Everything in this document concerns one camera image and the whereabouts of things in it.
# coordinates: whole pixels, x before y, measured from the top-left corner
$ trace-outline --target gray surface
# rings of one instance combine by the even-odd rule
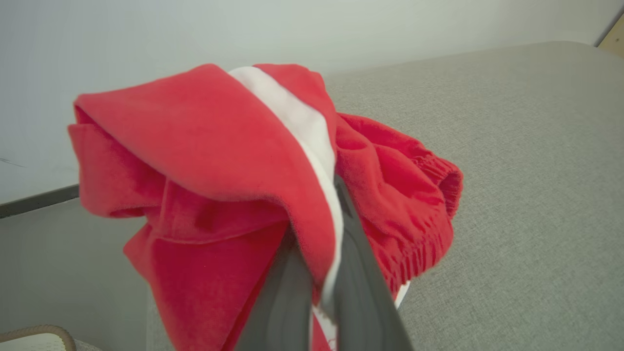
[[[76,343],[76,351],[102,351],[101,349],[80,340],[74,339],[74,342]]]
[[[143,219],[78,200],[0,220],[0,333],[54,324],[102,350],[145,350],[147,284],[122,253]]]
[[[400,308],[419,350],[624,349],[624,60],[556,42],[327,87],[464,171],[453,246]]]

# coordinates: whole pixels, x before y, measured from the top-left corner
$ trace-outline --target white wall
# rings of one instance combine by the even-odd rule
[[[215,62],[322,73],[550,40],[624,0],[2,0],[0,204],[77,182],[71,102]]]

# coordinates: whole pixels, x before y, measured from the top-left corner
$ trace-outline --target elastic cuff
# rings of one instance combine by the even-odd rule
[[[386,251],[386,255],[393,256],[395,260],[379,262],[392,296],[397,294],[403,284],[436,265],[451,246],[451,222],[442,212],[431,217],[427,227],[429,230],[422,233],[422,239],[407,246],[401,253]],[[377,258],[380,256],[379,250],[383,248],[374,246],[373,252]]]
[[[459,196],[463,188],[462,171],[449,161],[434,155],[418,157],[413,161],[440,188],[446,203],[446,213],[453,218],[459,207]]]

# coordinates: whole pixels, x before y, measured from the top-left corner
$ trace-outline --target red fabric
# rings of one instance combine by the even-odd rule
[[[321,324],[319,324],[318,320],[313,318],[312,321],[312,350],[311,351],[331,351],[332,349],[329,347],[328,341],[325,339],[325,334],[323,333],[323,329],[321,328]]]
[[[316,73],[258,67],[325,117],[336,172],[395,294],[449,248],[461,172],[409,136],[338,114]],[[81,95],[75,111],[82,204],[104,217],[146,216],[124,252],[176,349],[234,347],[289,222],[323,283],[335,243],[312,168],[283,124],[220,68]]]

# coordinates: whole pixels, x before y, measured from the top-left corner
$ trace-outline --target white stripe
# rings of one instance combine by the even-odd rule
[[[273,77],[256,67],[241,67],[229,74],[252,92],[284,124],[301,146],[318,179],[334,224],[334,259],[321,291],[321,303],[333,306],[333,292],[343,243],[343,212],[334,188],[336,158],[329,141],[327,121]]]
[[[411,281],[408,280],[407,283],[401,285],[401,288],[399,288],[399,292],[396,294],[396,299],[394,299],[394,306],[396,306],[397,309],[401,305],[401,302],[403,302],[403,298],[405,298],[405,295],[407,294],[410,283]]]

